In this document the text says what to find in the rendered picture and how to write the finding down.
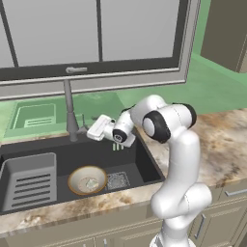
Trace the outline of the metal sink drain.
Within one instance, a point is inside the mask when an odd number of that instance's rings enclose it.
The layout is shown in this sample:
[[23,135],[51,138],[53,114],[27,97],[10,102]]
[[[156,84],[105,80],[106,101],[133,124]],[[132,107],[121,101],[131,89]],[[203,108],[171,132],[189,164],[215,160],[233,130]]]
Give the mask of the metal sink drain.
[[130,183],[126,172],[118,172],[108,175],[108,181],[106,184],[106,188],[108,190],[125,188],[129,185]]

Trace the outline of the brown wall cabinet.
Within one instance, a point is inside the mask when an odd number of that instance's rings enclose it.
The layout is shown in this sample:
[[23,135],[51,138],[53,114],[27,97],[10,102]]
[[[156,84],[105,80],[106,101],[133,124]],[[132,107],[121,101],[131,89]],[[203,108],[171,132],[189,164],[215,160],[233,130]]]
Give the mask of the brown wall cabinet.
[[211,0],[201,55],[235,72],[247,72],[247,0]]

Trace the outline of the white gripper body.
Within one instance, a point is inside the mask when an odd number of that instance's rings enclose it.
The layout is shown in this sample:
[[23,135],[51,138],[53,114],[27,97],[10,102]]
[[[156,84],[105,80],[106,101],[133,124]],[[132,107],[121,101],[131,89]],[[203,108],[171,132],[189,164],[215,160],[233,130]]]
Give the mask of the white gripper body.
[[101,141],[104,138],[103,131],[110,122],[110,117],[100,115],[94,124],[87,130],[87,137],[95,141]]

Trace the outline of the grey sink faucet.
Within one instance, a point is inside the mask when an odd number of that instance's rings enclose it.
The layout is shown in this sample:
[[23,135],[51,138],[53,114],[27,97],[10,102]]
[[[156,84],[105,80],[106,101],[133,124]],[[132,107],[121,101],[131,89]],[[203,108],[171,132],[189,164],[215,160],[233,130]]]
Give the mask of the grey sink faucet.
[[77,119],[74,114],[74,107],[73,107],[73,98],[71,92],[71,85],[68,79],[64,80],[64,91],[65,91],[65,98],[66,98],[66,106],[67,106],[67,132],[69,133],[69,139],[71,142],[76,142],[78,140],[78,133],[79,126]]

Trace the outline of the beige under-sink cabinet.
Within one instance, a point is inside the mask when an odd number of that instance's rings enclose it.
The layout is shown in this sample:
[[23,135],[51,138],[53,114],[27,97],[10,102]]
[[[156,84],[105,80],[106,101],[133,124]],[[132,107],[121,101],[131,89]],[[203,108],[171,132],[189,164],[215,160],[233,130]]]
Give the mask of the beige under-sink cabinet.
[[61,225],[0,238],[0,247],[149,247],[161,221],[150,206],[101,212]]

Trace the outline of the beige drawer front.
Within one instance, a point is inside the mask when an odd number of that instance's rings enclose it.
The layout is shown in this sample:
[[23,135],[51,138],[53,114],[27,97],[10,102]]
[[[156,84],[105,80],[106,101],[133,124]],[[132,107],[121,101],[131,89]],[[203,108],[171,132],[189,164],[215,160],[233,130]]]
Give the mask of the beige drawer front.
[[227,183],[222,189],[222,193],[219,198],[219,201],[221,203],[235,203],[237,201],[247,199],[247,193],[243,193],[232,197],[227,197],[224,193],[226,190],[229,192],[234,192],[241,189],[247,189],[247,178]]

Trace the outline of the black sink basin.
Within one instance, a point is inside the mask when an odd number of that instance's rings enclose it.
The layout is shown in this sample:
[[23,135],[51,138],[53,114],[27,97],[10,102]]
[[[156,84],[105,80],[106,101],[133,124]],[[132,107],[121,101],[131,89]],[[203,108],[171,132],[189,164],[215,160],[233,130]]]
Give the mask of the black sink basin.
[[69,175],[83,166],[97,166],[109,174],[126,172],[130,185],[125,188],[108,190],[106,186],[98,194],[121,191],[162,182],[164,176],[144,140],[137,136],[131,147],[125,148],[108,140],[100,142],[81,135],[72,143],[68,136],[8,144],[0,147],[0,170],[9,158],[54,152],[57,159],[57,201],[19,210],[1,212],[7,214],[41,206],[57,205],[64,202],[87,198],[76,195],[68,186]]

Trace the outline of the grey slotted sink rack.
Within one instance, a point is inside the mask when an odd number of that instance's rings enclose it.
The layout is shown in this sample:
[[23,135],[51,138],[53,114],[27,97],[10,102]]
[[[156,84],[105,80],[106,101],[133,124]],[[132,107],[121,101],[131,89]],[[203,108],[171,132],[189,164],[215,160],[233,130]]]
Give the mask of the grey slotted sink rack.
[[0,211],[19,210],[57,201],[54,152],[9,158],[0,170]]

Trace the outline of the beige bowl with brown rim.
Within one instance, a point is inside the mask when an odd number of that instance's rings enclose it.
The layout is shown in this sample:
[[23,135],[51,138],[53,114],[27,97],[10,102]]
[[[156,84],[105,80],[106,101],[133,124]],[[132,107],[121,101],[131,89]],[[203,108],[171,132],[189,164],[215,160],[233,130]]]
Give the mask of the beige bowl with brown rim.
[[[86,182],[89,178],[98,181],[98,188],[89,190]],[[101,191],[107,184],[108,177],[106,172],[97,166],[83,166],[74,170],[68,178],[69,189],[76,195],[90,195]]]

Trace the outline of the white garlic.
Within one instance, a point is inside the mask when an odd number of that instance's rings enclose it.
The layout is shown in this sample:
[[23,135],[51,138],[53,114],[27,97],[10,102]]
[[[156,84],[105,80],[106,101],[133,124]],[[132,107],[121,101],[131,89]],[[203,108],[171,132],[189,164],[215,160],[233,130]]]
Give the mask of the white garlic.
[[98,181],[94,178],[89,178],[88,181],[86,182],[86,187],[89,190],[95,190],[98,188]]

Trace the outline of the beige cabinet door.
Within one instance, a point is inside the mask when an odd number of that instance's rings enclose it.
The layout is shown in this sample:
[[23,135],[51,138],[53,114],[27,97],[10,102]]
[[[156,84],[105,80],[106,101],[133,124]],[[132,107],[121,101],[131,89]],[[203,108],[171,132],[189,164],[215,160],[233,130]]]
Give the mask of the beige cabinet door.
[[[189,238],[196,247],[229,247],[237,239],[237,230],[243,222],[246,211],[247,199],[208,207],[194,220]],[[199,238],[195,239],[194,234],[200,226],[202,213],[206,220]]]

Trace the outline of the grey framed window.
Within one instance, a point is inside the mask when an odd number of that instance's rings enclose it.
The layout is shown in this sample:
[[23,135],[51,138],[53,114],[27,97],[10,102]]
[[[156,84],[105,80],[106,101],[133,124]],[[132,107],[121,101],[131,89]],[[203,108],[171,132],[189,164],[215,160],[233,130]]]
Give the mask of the grey framed window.
[[186,80],[201,0],[0,0],[0,100]]

